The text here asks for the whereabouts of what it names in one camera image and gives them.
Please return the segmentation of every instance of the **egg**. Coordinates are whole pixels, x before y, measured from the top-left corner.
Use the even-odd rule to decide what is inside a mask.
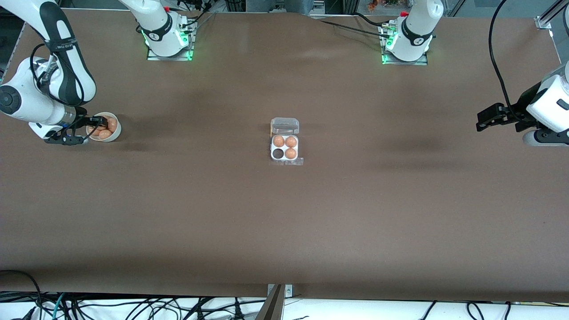
[[[295,137],[286,138],[286,146],[289,148],[296,147],[296,138]]]
[[[110,118],[107,121],[107,129],[109,129],[111,132],[115,132],[117,130],[117,126],[118,126],[118,121],[115,118]]]
[[[94,129],[94,127],[92,127],[92,126],[87,126],[87,134],[91,133],[91,131],[93,131],[93,129]],[[95,132],[93,132],[92,136],[98,136],[99,133],[101,133],[101,130],[102,130],[102,129],[103,129],[103,128],[98,127],[97,130],[95,130]]]
[[[283,138],[283,136],[275,136],[273,138],[273,145],[275,145],[278,148],[284,146],[285,145],[285,139]]]
[[[286,149],[284,153],[284,156],[287,157],[287,159],[294,159],[294,157],[296,157],[296,150],[293,148]]]
[[[110,135],[113,134],[110,130],[101,130],[101,132],[99,133],[99,139],[104,140],[107,139],[108,137],[110,137]]]

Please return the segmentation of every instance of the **cable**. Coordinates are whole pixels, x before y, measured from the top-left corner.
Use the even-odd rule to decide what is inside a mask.
[[[250,304],[250,303],[261,303],[261,302],[264,302],[264,301],[265,301],[265,300],[245,301],[245,302],[239,302],[239,304],[240,304],[240,305],[247,305],[247,304]],[[205,317],[207,317],[208,315],[210,315],[210,314],[212,314],[212,313],[215,313],[215,312],[227,311],[227,310],[226,310],[227,308],[233,307],[233,306],[236,306],[236,305],[237,305],[237,304],[234,303],[234,304],[232,304],[232,305],[228,305],[228,306],[224,306],[224,307],[219,307],[219,308],[217,308],[217,309],[213,309],[212,311],[206,313],[203,317],[198,318],[197,320],[203,320],[203,319],[205,319]]]
[[[40,90],[40,89],[39,89],[40,83],[39,83],[39,78],[38,78],[38,76],[36,75],[35,70],[34,70],[34,56],[35,56],[36,51],[37,51],[39,48],[43,47],[43,46],[45,46],[45,43],[41,43],[41,44],[38,44],[37,46],[35,46],[34,49],[32,50],[31,55],[30,55],[30,71],[32,72],[32,77],[34,78],[34,82],[35,82],[35,86],[36,86],[36,89],[37,89],[37,90]],[[74,108],[75,108],[76,106],[82,105],[82,104],[85,102],[85,100],[84,100],[84,99],[85,99],[85,91],[83,90],[83,85],[81,84],[81,81],[79,80],[79,77],[77,77],[77,75],[75,74],[75,71],[73,70],[73,68],[71,68],[71,66],[70,66],[69,64],[67,64],[67,62],[65,62],[65,60],[61,59],[61,57],[59,56],[59,54],[58,54],[57,52],[53,52],[52,54],[55,55],[55,56],[57,57],[57,60],[58,60],[61,64],[63,64],[64,66],[66,66],[66,67],[71,71],[71,73],[73,74],[73,77],[74,77],[75,80],[77,81],[77,85],[79,85],[79,90],[81,91],[81,100],[80,100],[77,104],[69,104],[69,103],[66,103],[66,102],[61,101],[60,99],[58,99],[57,97],[55,97],[54,95],[52,95],[51,92],[48,92],[48,96],[49,96],[51,99],[53,99],[53,100],[55,100],[55,101],[57,101],[57,102],[59,102],[59,103],[61,103],[61,104],[63,104],[63,105],[66,105],[66,106],[71,106],[71,107],[74,107]]]
[[[193,22],[191,22],[190,24],[196,23],[201,17],[203,17],[203,15],[204,15],[206,12],[207,12],[207,10],[204,10],[204,11],[203,11],[200,15],[198,15],[197,18],[195,18],[195,19],[193,20]]]
[[[504,5],[504,3],[506,3],[506,1],[508,1],[508,0],[502,0],[500,2],[498,7],[496,8],[496,11],[494,11],[494,15],[492,16],[492,20],[490,21],[490,31],[488,32],[488,51],[490,52],[490,60],[492,61],[492,66],[494,67],[494,71],[496,72],[496,76],[498,77],[498,81],[500,81],[500,87],[502,88],[502,93],[504,94],[504,99],[506,100],[506,105],[508,106],[508,109],[511,111],[512,115],[514,116],[514,118],[516,118],[517,121],[519,121],[523,124],[528,124],[526,121],[520,119],[518,117],[518,115],[516,114],[516,112],[514,112],[514,110],[512,110],[512,104],[510,103],[510,98],[508,96],[508,92],[506,91],[506,85],[504,84],[504,79],[502,78],[502,74],[500,73],[500,70],[498,69],[498,65],[496,64],[496,60],[494,59],[494,49],[492,47],[492,33],[494,31],[494,22],[496,22],[496,17],[498,16],[500,9]]]
[[[568,305],[560,305],[558,303],[553,303],[553,302],[544,302],[547,305],[552,305],[552,306],[557,306],[557,307],[569,307]]]
[[[512,308],[512,303],[510,301],[506,301],[508,308],[506,309],[506,314],[504,315],[504,320],[508,320],[508,316],[510,315],[510,309]]]
[[[245,316],[243,315],[243,312],[241,311],[239,299],[237,299],[237,297],[235,297],[235,317],[233,317],[233,319],[235,319],[235,320],[244,320],[245,319]]]
[[[352,15],[356,15],[358,17],[361,17],[363,20],[365,20],[367,23],[371,24],[372,26],[376,26],[376,27],[381,27],[381,25],[383,23],[389,22],[389,20],[384,21],[384,22],[373,22],[370,19],[368,19],[368,17],[364,16],[363,14],[359,13],[359,12],[354,12]]]
[[[333,22],[330,22],[330,21],[322,21],[322,20],[321,20],[321,22],[324,22],[324,23],[327,23],[327,24],[331,24],[331,25],[337,26],[337,27],[342,27],[342,28],[346,28],[346,29],[358,31],[358,32],[361,32],[361,33],[364,33],[364,34],[371,34],[371,35],[375,35],[375,36],[380,36],[380,37],[382,37],[382,38],[389,38],[389,36],[388,36],[388,35],[385,35],[385,34],[379,34],[379,33],[376,33],[376,32],[371,32],[371,31],[366,31],[366,30],[362,30],[362,29],[352,28],[352,27],[344,26],[344,25],[342,25],[342,24],[333,23]]]
[[[155,315],[156,313],[160,312],[161,309],[166,308],[166,306],[169,305],[169,304],[171,304],[174,300],[176,300],[176,298],[170,300],[169,302],[166,302],[165,304],[163,304],[163,305],[160,306],[160,307],[157,307],[158,311],[156,311],[156,312],[154,311],[154,307],[151,307],[151,310],[152,310],[152,311],[150,312],[149,320],[150,320],[150,318],[154,319],[154,315]]]
[[[57,301],[55,302],[55,307],[53,307],[53,315],[51,316],[51,320],[55,320],[55,318],[57,318],[57,309],[59,308],[59,304],[61,303],[61,299],[63,299],[63,295],[65,295],[65,292],[62,293],[59,298],[57,298]]]
[[[188,320],[188,318],[190,318],[194,313],[196,313],[196,310],[198,310],[198,308],[205,305],[207,302],[211,300],[213,300],[213,298],[200,298],[197,301],[196,305],[192,307],[192,309],[185,315],[185,317],[182,320]]]
[[[421,318],[420,320],[425,320],[428,317],[428,314],[431,312],[432,307],[435,306],[436,300],[434,300],[431,305],[427,308],[427,311],[425,312],[423,318]]]
[[[38,293],[38,300],[36,301],[36,304],[39,305],[39,319],[43,319],[42,318],[42,310],[43,310],[43,306],[42,306],[42,293],[39,290],[39,285],[38,283],[35,281],[34,277],[32,277],[29,273],[24,272],[24,271],[20,271],[20,270],[0,270],[0,273],[17,273],[17,274],[21,274],[23,276],[28,277],[32,283],[34,284],[34,287],[36,289],[36,292]]]
[[[140,306],[142,306],[145,302],[147,302],[147,303],[150,302],[150,299],[146,299],[146,300],[140,302],[138,304],[138,306],[136,306],[131,312],[129,312],[129,314],[126,316],[125,320],[129,320],[130,315],[132,315],[132,313],[134,313],[134,311],[137,310]]]
[[[480,314],[480,319],[476,319],[474,317],[474,315],[472,315],[472,313],[470,312],[470,306],[473,305],[476,310],[478,310],[478,314]],[[472,320],[484,320],[484,315],[482,314],[482,311],[480,311],[480,308],[476,305],[476,303],[474,302],[469,302],[466,304],[466,311],[468,312],[468,315],[472,318]]]
[[[87,136],[85,138],[83,138],[83,142],[85,142],[85,140],[89,139],[90,136],[93,135],[93,133],[95,133],[95,131],[97,131],[97,128],[99,128],[101,126],[101,119],[99,119],[99,121],[97,122],[97,125],[93,128],[93,130],[91,132],[89,132],[89,134],[87,134]]]

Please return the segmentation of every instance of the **brown table surface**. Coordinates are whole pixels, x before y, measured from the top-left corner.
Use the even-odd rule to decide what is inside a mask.
[[[66,12],[97,82],[86,107],[123,133],[53,146],[0,117],[2,269],[46,291],[569,301],[567,149],[475,129],[504,99],[489,19],[443,18],[429,65],[408,67],[296,14],[218,14],[194,61],[146,61],[129,12]],[[531,19],[495,33],[514,101],[559,64]],[[38,43],[27,27],[7,79]],[[304,166],[272,165],[273,117],[300,121]]]

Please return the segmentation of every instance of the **black cable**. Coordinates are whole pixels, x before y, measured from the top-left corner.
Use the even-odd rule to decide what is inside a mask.
[[[383,23],[389,22],[389,20],[384,21],[384,22],[373,22],[370,19],[368,19],[368,17],[364,16],[363,14],[359,13],[359,12],[354,12],[352,15],[356,15],[358,17],[361,17],[363,20],[365,20],[367,23],[371,24],[372,26],[376,26],[376,27],[381,27],[381,25]]]
[[[508,320],[508,316],[510,315],[510,309],[512,308],[512,303],[510,301],[506,301],[508,308],[506,309],[506,314],[504,315],[504,320]]]
[[[427,308],[427,311],[425,312],[425,314],[423,315],[423,318],[421,318],[420,320],[425,320],[428,317],[428,314],[431,312],[432,307],[435,306],[436,300],[434,300],[431,305]]]
[[[39,48],[43,47],[43,46],[45,46],[44,43],[41,43],[41,44],[38,44],[37,46],[35,46],[34,49],[32,50],[31,55],[30,55],[30,71],[32,72],[32,77],[34,78],[34,83],[35,83],[36,89],[38,89],[38,90],[39,90],[39,87],[40,87],[40,83],[39,83],[39,78],[38,78],[38,76],[36,75],[35,70],[34,70],[34,56],[35,56],[36,51],[37,51]],[[53,100],[55,100],[55,101],[57,101],[57,102],[59,102],[59,103],[61,103],[61,104],[63,104],[63,105],[66,105],[66,106],[71,106],[71,107],[74,107],[74,108],[75,108],[76,106],[82,105],[83,102],[85,102],[85,100],[84,100],[84,99],[85,99],[85,91],[83,90],[83,85],[81,84],[81,81],[79,80],[79,77],[77,77],[77,75],[75,74],[75,71],[73,71],[73,68],[71,68],[71,66],[68,65],[67,62],[65,62],[65,60],[63,60],[63,59],[60,58],[60,56],[59,56],[59,54],[58,54],[57,52],[54,52],[54,53],[52,53],[52,54],[57,58],[57,60],[58,60],[61,64],[65,65],[65,66],[71,71],[71,73],[73,74],[73,77],[75,78],[74,80],[77,81],[77,84],[79,85],[79,90],[81,90],[81,100],[80,100],[77,104],[69,104],[69,103],[66,103],[66,102],[61,101],[60,99],[58,99],[57,97],[55,97],[54,95],[52,95],[51,92],[48,93],[48,96],[49,96],[51,99],[53,99]]]
[[[240,304],[240,305],[248,305],[248,304],[250,304],[250,303],[261,303],[261,302],[264,302],[264,301],[265,301],[265,300],[245,301],[245,302],[239,302],[239,304]],[[228,306],[219,307],[219,308],[217,308],[217,309],[213,309],[212,311],[206,313],[206,315],[204,315],[204,316],[201,317],[201,318],[198,318],[197,320],[203,320],[203,319],[205,319],[205,317],[207,317],[208,315],[210,315],[210,314],[212,314],[212,313],[214,313],[214,312],[227,311],[227,310],[226,310],[227,308],[230,308],[230,307],[233,307],[233,306],[236,306],[236,303],[234,303],[234,304],[232,304],[232,305],[228,305]]]
[[[569,307],[568,305],[560,305],[558,303],[553,303],[553,302],[544,302],[547,305],[552,305],[552,306],[556,306],[556,307]]]
[[[83,312],[83,310],[81,310],[81,308],[79,308],[77,310],[81,314],[81,317],[83,318],[83,320],[86,320],[85,317],[89,318],[89,320],[95,320],[95,319],[91,318],[91,316],[89,316],[87,313]]]
[[[190,318],[194,313],[196,313],[196,311],[198,310],[198,308],[201,308],[203,305],[205,305],[207,302],[213,300],[213,298],[200,298],[196,305],[192,307],[192,309],[185,315],[185,317],[182,320],[188,320],[188,318]]]
[[[207,10],[204,10],[200,15],[197,16],[197,18],[195,18],[190,24],[192,23],[196,23],[201,17],[203,17],[203,15],[207,12]]]
[[[138,306],[134,307],[134,309],[129,312],[129,314],[126,316],[125,320],[129,320],[130,316],[132,315],[132,313],[134,313],[135,310],[137,310],[139,307],[141,307],[144,303],[149,303],[149,302],[150,302],[150,299],[146,299],[146,300],[140,302],[140,303],[138,304]]]
[[[327,23],[327,24],[331,24],[331,25],[337,26],[337,27],[342,27],[342,28],[346,28],[346,29],[350,29],[350,30],[362,32],[362,33],[364,33],[364,34],[371,34],[371,35],[375,35],[375,36],[380,36],[380,37],[382,37],[382,38],[389,38],[389,36],[388,36],[388,35],[385,35],[385,34],[379,34],[379,33],[376,33],[376,32],[371,32],[371,31],[366,31],[366,30],[362,30],[362,29],[352,28],[352,27],[344,26],[344,25],[342,25],[342,24],[333,23],[333,22],[330,22],[330,21],[322,21],[322,20],[321,20],[321,22],[324,22],[324,23]]]
[[[494,15],[492,16],[492,20],[490,21],[490,31],[488,32],[488,51],[490,52],[490,60],[492,61],[492,66],[494,67],[494,71],[496,72],[496,76],[498,77],[498,81],[500,81],[500,87],[502,88],[502,93],[504,94],[504,99],[506,100],[506,105],[508,106],[508,109],[510,110],[510,112],[512,113],[514,118],[516,118],[517,121],[519,121],[523,124],[527,124],[526,121],[521,120],[518,117],[517,113],[514,112],[514,110],[512,110],[512,104],[510,103],[510,97],[508,96],[508,92],[506,91],[506,85],[504,84],[504,79],[502,78],[502,74],[500,73],[500,70],[498,69],[498,65],[496,64],[496,60],[494,59],[494,49],[492,47],[492,33],[494,31],[494,22],[496,22],[496,17],[498,16],[500,9],[504,5],[504,3],[506,3],[506,1],[508,1],[508,0],[502,0],[500,2],[498,7],[496,8],[496,11],[494,11]]]
[[[29,273],[24,272],[24,271],[20,271],[20,270],[0,270],[0,273],[17,273],[17,274],[21,274],[23,276],[28,277],[32,283],[34,284],[34,287],[36,289],[36,292],[38,293],[38,300],[36,301],[36,304],[39,305],[39,319],[43,319],[42,318],[42,310],[43,310],[43,306],[42,306],[42,293],[39,289],[39,285],[38,283],[35,281],[34,277],[32,277]]]
[[[476,310],[478,310],[478,314],[480,314],[480,319],[476,319],[474,317],[474,315],[472,315],[472,313],[470,312],[470,306],[473,305]],[[469,302],[466,304],[466,311],[468,312],[468,315],[472,318],[472,320],[484,320],[484,315],[482,314],[482,311],[480,311],[480,308],[476,305],[476,303],[474,302]]]
[[[158,313],[158,312],[160,312],[160,310],[166,308],[166,306],[169,305],[169,304],[171,304],[174,300],[176,300],[176,298],[173,298],[173,299],[170,300],[169,302],[164,303],[162,306],[157,307],[158,311],[156,311],[156,312],[154,311],[154,307],[151,307],[152,311],[150,312],[150,315],[151,315],[151,316],[149,317],[149,320],[150,320],[150,318],[154,319],[154,315],[155,315],[156,313]]]
[[[241,311],[241,305],[239,303],[239,299],[237,299],[237,297],[235,297],[235,317],[233,317],[235,320],[244,320],[245,316],[243,315],[243,312]]]
[[[74,318],[75,320],[79,320],[79,317],[77,316],[77,308],[76,308],[76,305],[77,305],[77,300],[71,301],[71,313],[73,313],[73,318]]]
[[[99,122],[97,122],[97,125],[93,128],[93,130],[91,132],[89,132],[89,134],[87,134],[87,136],[85,138],[83,138],[83,142],[85,142],[85,140],[89,139],[90,136],[93,135],[93,133],[95,133],[95,131],[97,131],[97,128],[99,128],[101,126],[101,119],[99,119]]]
[[[185,4],[185,7],[188,8],[188,11],[190,11],[190,8],[188,6],[188,3],[186,3],[186,1],[178,1],[178,6],[180,5],[180,2]]]
[[[62,300],[61,303],[61,309],[63,311],[63,316],[65,320],[71,320],[71,316],[69,315],[69,308],[67,307],[67,301]]]

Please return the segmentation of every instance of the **bowl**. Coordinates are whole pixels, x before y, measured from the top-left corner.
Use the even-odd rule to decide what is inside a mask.
[[[117,116],[115,116],[114,114],[110,113],[110,112],[99,112],[97,114],[94,115],[96,116],[107,116],[110,118],[114,118],[115,120],[117,120],[117,130],[115,130],[113,132],[113,134],[110,135],[110,137],[108,137],[107,139],[100,139],[98,136],[93,136],[91,135],[89,138],[95,141],[99,141],[99,142],[111,142],[114,141],[116,138],[118,138],[118,136],[121,134],[121,122],[118,120]]]

